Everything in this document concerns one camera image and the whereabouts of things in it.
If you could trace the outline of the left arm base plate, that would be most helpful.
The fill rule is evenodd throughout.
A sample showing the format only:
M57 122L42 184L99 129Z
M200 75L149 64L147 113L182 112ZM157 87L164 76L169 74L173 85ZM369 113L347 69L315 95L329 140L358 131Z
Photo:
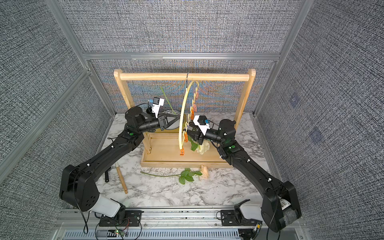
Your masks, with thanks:
M140 210L124 210L117 213L115 217L101 217L100 227L139 227L142 217L142 211Z

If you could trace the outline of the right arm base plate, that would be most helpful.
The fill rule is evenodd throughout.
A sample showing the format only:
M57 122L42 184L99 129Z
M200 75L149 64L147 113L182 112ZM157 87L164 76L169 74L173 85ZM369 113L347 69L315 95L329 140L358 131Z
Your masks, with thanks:
M255 219L246 219L239 211L220 210L217 219L221 221L222 226L256 226L261 221Z

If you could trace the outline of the cream rose with stem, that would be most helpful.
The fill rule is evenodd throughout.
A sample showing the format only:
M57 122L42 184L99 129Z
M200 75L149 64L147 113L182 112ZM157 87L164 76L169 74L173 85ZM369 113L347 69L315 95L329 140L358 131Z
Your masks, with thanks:
M167 102L168 106L170 107L169 110L163 111L162 114L170 114L170 115L175 115L175 116L180 117L181 112L173 109L172 105L170 104L170 101L168 100L168 98L166 96L166 93L165 93L163 87L160 86L160 89L162 90L162 93L164 95L163 98L165 99L165 102ZM179 121L180 120L177 120L177 122L174 123L171 127L169 127L168 130L178 130L179 129ZM184 139L184 141L185 142L191 142L191 150L193 152L197 151L201 155L203 155L206 151L208 151L210 149L208 142L203 142L202 145L199 145L197 142L192 140L190 137L188 137L187 140Z

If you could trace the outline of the peach rose with stem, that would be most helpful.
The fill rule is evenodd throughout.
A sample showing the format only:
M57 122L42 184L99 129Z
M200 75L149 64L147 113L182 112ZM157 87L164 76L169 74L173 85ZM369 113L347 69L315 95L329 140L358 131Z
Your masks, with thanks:
M143 171L140 171L140 173L146 176L157 177L157 178L178 178L178 181L181 185L185 185L186 182L190 182L190 183L194 182L195 177L199 177L201 179L208 179L210 176L207 166L201 166L201 168L197 171L193 171L190 168L185 168L179 174L171 174L171 175L156 175L156 174L151 174Z

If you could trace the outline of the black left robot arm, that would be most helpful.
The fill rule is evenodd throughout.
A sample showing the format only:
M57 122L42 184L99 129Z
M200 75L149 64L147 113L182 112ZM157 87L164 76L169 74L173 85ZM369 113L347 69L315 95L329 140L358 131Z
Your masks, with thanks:
M146 132L164 130L180 119L179 115L158 114L154 117L139 106L125 113L124 130L115 140L91 159L67 166L62 173L59 197L80 211L92 211L114 218L124 207L119 202L102 196L97 180L120 158L135 150L144 140Z

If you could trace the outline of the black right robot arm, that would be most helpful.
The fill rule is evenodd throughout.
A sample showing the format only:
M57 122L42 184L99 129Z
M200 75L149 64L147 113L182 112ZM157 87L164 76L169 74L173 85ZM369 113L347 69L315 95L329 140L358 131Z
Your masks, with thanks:
M239 170L263 198L260 207L244 200L234 207L232 221L238 226L263 221L275 233L302 217L295 186L275 178L258 165L236 140L235 121L221 120L217 129L210 127L205 116L190 122L187 135L196 143L213 143L220 157Z

